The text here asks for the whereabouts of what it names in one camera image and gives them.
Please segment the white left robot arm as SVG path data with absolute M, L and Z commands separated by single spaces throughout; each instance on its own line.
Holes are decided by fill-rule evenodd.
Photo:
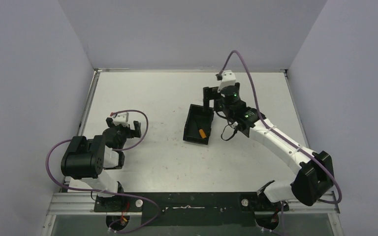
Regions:
M 183 131 L 183 140 L 190 143 L 206 145 L 209 142 L 215 109 L 221 98 L 218 87 L 203 88 L 203 104 L 191 104 Z M 107 205 L 114 212 L 126 207 L 121 184 L 111 178 L 107 170 L 121 169 L 125 163 L 125 143 L 128 139 L 143 140 L 147 132 L 141 131 L 141 122 L 133 121 L 131 127 L 128 119 L 130 113 L 146 114 L 135 109 L 111 113 L 106 119 L 107 129 L 92 139 L 85 136 L 74 136 L 67 141 L 68 148 L 61 160 L 61 171 L 66 177 L 80 180 L 90 186 L 89 191 L 107 199 Z

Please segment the orange handled screwdriver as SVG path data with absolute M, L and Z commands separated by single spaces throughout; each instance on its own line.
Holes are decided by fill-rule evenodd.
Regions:
M 197 127 L 197 130 L 198 130 L 198 133 L 199 133 L 200 137 L 202 139 L 206 139 L 207 135 L 206 135 L 205 131 L 203 130 L 203 128 L 199 125 L 199 123 L 198 123 L 198 121 L 196 119 L 194 119 L 194 122 L 195 122 L 195 125 Z

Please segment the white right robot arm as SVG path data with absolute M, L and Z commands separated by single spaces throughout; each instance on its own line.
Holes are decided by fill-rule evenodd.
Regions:
M 269 211 L 277 202 L 288 200 L 312 206 L 334 185 L 331 156 L 324 151 L 316 153 L 281 132 L 263 113 L 241 100 L 239 86 L 236 82 L 219 85 L 214 107 L 224 113 L 235 132 L 265 146 L 296 175 L 293 182 L 271 180 L 261 187 L 257 191 L 258 206 Z

